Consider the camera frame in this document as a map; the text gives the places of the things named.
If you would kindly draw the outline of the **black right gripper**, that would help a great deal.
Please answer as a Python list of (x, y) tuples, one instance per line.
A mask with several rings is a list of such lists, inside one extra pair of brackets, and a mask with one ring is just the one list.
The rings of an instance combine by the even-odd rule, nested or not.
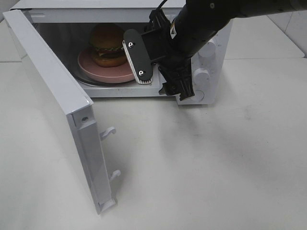
[(175, 96), (179, 100), (195, 95), (191, 62), (173, 44), (171, 38), (171, 22), (162, 9), (152, 10), (150, 21), (141, 35), (152, 64), (158, 64), (159, 71), (166, 80), (159, 90), (160, 95)]

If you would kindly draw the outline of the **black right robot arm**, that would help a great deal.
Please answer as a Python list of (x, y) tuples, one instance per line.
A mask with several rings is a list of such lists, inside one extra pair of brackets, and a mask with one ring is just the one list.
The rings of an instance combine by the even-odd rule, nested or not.
[(305, 0), (188, 0), (173, 21), (159, 5), (151, 11), (142, 38), (165, 83), (159, 94), (194, 96), (191, 58), (233, 18), (303, 11)]

